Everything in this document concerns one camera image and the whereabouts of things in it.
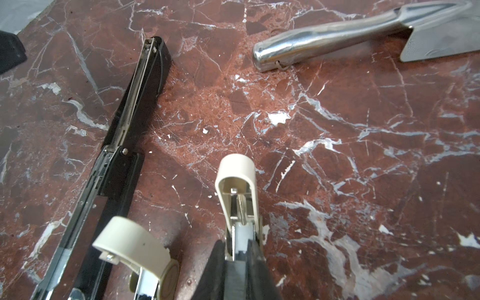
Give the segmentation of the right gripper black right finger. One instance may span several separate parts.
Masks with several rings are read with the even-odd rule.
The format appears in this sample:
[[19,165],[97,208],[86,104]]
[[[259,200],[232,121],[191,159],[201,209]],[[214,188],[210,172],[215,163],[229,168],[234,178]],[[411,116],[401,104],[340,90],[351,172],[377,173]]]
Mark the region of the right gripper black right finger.
[[248,242],[246,257],[246,299],[282,300],[256,241]]

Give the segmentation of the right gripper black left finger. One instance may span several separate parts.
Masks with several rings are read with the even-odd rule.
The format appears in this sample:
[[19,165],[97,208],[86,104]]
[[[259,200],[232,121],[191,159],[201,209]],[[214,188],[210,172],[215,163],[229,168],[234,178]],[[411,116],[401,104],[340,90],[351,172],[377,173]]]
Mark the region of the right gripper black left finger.
[[225,242],[217,240],[191,300],[222,300],[225,290]]

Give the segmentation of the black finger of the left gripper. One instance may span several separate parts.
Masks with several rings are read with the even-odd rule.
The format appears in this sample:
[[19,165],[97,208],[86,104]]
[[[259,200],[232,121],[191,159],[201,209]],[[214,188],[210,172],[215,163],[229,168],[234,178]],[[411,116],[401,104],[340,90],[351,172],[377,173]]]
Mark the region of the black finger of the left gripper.
[[19,37],[11,32],[0,32],[0,74],[27,60],[26,50]]

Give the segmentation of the small beige stapler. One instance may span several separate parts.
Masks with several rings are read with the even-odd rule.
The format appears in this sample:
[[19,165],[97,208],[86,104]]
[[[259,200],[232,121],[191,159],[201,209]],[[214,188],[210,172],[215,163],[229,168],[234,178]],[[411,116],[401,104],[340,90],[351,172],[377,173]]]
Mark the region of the small beige stapler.
[[131,271],[129,288],[135,300],[172,300],[180,264],[149,231],[126,217],[115,216],[95,239],[100,260],[120,263]]
[[215,189],[226,220],[226,259],[244,261],[250,241],[263,247],[263,221],[253,160],[243,154],[222,158]]

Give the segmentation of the black stapler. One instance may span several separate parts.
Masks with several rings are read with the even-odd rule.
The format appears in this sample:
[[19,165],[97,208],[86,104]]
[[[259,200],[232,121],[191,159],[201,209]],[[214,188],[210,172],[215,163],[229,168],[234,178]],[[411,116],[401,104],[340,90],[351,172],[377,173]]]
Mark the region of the black stapler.
[[171,55],[161,37],[147,38],[131,81],[34,300],[100,300],[112,266],[92,243],[115,216],[125,217],[145,155],[138,142],[166,84]]

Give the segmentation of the silver metal trowel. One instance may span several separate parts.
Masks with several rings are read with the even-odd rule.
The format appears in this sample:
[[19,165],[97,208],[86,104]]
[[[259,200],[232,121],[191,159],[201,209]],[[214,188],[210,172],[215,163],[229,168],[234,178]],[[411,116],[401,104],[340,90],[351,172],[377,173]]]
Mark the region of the silver metal trowel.
[[430,60],[480,48],[479,1],[428,1],[405,4],[364,19],[330,22],[282,32],[252,49],[258,71],[291,65],[350,46],[411,30],[400,60]]

